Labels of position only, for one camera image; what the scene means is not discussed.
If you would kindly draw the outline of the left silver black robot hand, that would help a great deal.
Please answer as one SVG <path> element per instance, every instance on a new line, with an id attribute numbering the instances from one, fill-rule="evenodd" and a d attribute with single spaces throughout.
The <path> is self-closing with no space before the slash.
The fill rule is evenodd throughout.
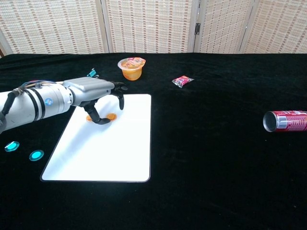
<path id="1" fill-rule="evenodd" d="M 116 96 L 119 108 L 124 108 L 124 94 L 128 88 L 123 82 L 106 81 L 93 77 L 81 77 L 65 80 L 63 86 L 70 90 L 73 97 L 72 106 L 82 107 L 91 120 L 99 125 L 110 123 L 109 118 L 101 118 L 95 109 L 95 103 L 106 95 Z"/>

